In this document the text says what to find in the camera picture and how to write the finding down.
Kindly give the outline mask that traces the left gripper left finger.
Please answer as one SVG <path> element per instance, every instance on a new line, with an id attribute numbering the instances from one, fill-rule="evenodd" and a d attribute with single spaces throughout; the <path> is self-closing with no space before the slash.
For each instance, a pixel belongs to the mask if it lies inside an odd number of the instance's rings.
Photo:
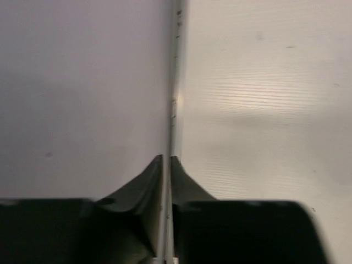
<path id="1" fill-rule="evenodd" d="M 163 158 L 97 201 L 2 199 L 1 263 L 151 263 Z"/>

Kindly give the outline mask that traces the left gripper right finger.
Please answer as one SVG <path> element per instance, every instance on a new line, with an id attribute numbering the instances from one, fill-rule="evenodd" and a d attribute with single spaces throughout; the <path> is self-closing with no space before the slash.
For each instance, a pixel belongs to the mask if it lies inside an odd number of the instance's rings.
<path id="1" fill-rule="evenodd" d="M 292 200 L 219 200 L 170 159 L 180 263 L 329 263 L 306 208 Z"/>

